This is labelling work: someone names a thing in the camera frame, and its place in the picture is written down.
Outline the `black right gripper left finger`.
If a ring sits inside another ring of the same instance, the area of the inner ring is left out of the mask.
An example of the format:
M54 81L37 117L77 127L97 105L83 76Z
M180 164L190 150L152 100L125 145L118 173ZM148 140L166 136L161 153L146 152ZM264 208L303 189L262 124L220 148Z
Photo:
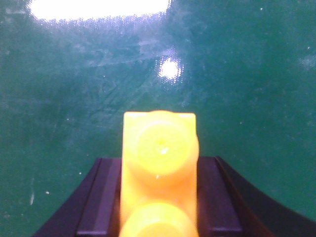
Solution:
M121 159L98 158L35 237L117 237Z

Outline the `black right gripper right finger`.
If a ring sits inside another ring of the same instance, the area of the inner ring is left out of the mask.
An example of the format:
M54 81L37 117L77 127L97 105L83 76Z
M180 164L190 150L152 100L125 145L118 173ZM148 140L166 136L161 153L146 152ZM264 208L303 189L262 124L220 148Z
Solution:
M197 162L197 229L201 237L314 237L316 223L283 206L220 157Z

